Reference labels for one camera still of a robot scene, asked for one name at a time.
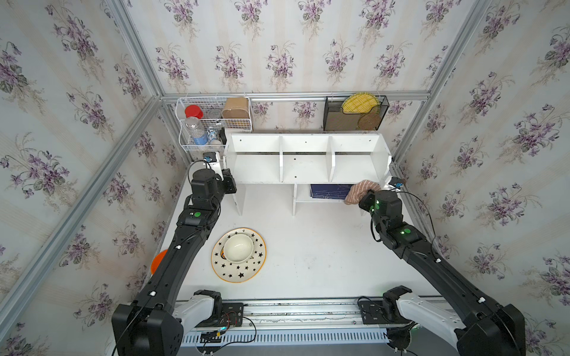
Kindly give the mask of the brown striped cloth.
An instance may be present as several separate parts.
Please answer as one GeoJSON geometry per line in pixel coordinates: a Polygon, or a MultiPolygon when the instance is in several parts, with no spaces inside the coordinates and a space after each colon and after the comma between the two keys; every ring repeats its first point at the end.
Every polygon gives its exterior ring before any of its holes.
{"type": "Polygon", "coordinates": [[[344,198],[346,205],[358,205],[361,199],[368,193],[368,191],[381,191],[382,186],[377,182],[368,179],[362,180],[350,187],[350,191],[344,198]]]}

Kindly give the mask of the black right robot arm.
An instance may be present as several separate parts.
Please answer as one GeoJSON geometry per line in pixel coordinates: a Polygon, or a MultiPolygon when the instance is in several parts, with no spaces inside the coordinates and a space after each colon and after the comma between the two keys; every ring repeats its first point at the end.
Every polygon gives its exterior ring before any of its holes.
{"type": "Polygon", "coordinates": [[[359,208],[370,214],[375,240],[417,270],[452,308],[446,311],[408,287],[397,286],[385,292],[379,303],[386,321],[424,326],[460,355],[526,353],[523,313],[495,301],[436,252],[420,230],[405,222],[397,192],[369,190],[359,208]]]}

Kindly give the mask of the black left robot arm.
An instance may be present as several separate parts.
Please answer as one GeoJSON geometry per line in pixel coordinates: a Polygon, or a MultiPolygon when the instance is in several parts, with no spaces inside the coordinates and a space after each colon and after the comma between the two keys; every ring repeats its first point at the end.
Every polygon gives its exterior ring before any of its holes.
{"type": "Polygon", "coordinates": [[[182,282],[221,215],[224,196],[237,191],[229,169],[193,173],[191,195],[178,216],[174,237],[148,283],[129,305],[112,315],[114,355],[176,355],[186,329],[211,318],[221,308],[217,292],[200,292],[186,311],[176,311],[182,282]]]}

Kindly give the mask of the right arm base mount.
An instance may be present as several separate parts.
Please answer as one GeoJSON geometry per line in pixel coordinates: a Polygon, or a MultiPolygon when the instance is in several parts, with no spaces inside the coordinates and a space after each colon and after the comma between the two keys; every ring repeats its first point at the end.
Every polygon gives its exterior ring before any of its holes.
{"type": "Polygon", "coordinates": [[[411,289],[405,286],[397,286],[385,292],[380,298],[359,297],[356,305],[361,313],[362,322],[365,325],[386,325],[411,323],[411,320],[402,316],[398,309],[397,301],[401,296],[410,294],[411,289]]]}

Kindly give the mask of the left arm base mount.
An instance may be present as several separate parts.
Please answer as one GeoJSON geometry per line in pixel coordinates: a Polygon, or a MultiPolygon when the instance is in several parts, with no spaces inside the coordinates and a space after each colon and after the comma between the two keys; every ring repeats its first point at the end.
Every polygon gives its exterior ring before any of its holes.
{"type": "Polygon", "coordinates": [[[212,314],[200,322],[197,328],[242,326],[244,303],[225,301],[220,292],[199,290],[194,296],[207,296],[213,299],[212,314]]]}

